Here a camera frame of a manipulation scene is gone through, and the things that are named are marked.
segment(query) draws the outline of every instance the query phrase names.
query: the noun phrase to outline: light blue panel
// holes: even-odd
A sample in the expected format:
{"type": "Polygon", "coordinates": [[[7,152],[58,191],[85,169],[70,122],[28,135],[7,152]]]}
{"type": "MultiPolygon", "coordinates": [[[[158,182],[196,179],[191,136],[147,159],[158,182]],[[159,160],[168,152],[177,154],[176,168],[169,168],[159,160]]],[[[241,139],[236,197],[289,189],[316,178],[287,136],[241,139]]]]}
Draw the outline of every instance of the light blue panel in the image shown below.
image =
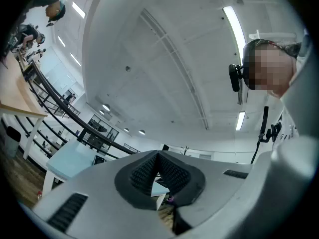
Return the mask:
{"type": "Polygon", "coordinates": [[[63,179],[70,179],[90,167],[95,155],[104,156],[72,139],[60,148],[47,162],[50,171],[63,179]]]}
{"type": "Polygon", "coordinates": [[[152,194],[151,194],[152,197],[166,194],[168,192],[169,192],[168,188],[163,187],[162,185],[158,184],[157,182],[153,183],[152,194]]]}

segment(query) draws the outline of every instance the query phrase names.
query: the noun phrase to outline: black cable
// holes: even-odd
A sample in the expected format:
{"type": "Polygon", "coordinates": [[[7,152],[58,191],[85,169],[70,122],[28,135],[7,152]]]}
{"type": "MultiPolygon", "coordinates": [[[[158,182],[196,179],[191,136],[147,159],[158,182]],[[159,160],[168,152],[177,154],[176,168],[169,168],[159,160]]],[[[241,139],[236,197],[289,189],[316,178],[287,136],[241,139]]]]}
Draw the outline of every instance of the black cable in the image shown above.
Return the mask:
{"type": "Polygon", "coordinates": [[[259,145],[260,145],[260,141],[257,142],[257,148],[256,148],[255,154],[254,154],[254,156],[253,156],[253,158],[252,158],[252,160],[251,160],[251,162],[250,162],[251,164],[254,163],[254,160],[255,160],[255,157],[256,157],[256,154],[257,154],[259,145]]]}

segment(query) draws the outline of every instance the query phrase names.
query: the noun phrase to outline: hair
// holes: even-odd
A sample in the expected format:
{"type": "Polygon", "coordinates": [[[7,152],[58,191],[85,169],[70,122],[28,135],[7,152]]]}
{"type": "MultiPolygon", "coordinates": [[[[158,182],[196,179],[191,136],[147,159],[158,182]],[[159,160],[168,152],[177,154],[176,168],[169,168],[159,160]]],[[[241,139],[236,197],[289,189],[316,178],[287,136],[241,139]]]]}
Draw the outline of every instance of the hair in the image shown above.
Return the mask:
{"type": "Polygon", "coordinates": [[[60,13],[52,18],[50,18],[49,22],[51,21],[58,21],[59,19],[63,18],[65,15],[65,5],[63,5],[62,10],[60,13]]]}

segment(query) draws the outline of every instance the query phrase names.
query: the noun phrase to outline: white ceiling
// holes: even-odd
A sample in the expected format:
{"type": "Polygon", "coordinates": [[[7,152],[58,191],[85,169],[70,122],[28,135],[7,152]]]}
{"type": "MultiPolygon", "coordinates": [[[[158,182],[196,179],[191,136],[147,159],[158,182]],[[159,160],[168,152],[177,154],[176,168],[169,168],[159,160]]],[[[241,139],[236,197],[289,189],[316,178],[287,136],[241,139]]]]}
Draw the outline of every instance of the white ceiling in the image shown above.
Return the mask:
{"type": "Polygon", "coordinates": [[[209,139],[234,135],[242,110],[248,117],[241,133],[259,130],[264,105],[269,123],[278,118],[280,101],[264,92],[250,91],[247,103],[237,104],[228,65],[239,56],[222,8],[234,7],[246,42],[256,29],[300,40],[303,28],[284,0],[73,1],[86,18],[70,4],[55,32],[82,63],[87,102],[97,111],[108,103],[105,117],[117,127],[130,134],[144,129],[145,137],[160,141],[176,134],[209,139]]]}

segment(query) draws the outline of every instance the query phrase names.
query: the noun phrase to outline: desk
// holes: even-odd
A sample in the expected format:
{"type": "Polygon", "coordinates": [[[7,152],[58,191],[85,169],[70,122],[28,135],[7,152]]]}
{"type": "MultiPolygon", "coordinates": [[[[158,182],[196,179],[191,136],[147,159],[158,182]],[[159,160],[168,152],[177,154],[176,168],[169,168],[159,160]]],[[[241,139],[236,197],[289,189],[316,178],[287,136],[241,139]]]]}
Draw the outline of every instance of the desk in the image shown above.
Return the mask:
{"type": "Polygon", "coordinates": [[[0,119],[2,114],[38,118],[26,144],[23,157],[27,159],[34,136],[47,116],[29,89],[20,70],[19,63],[11,52],[0,63],[0,119]]]}
{"type": "MultiPolygon", "coordinates": [[[[95,155],[108,160],[107,157],[96,153],[76,139],[68,141],[46,164],[48,169],[45,174],[42,195],[44,196],[51,191],[54,178],[64,182],[92,166],[95,155]]],[[[159,196],[157,201],[158,208],[168,191],[167,188],[154,182],[151,196],[159,196]]]]}

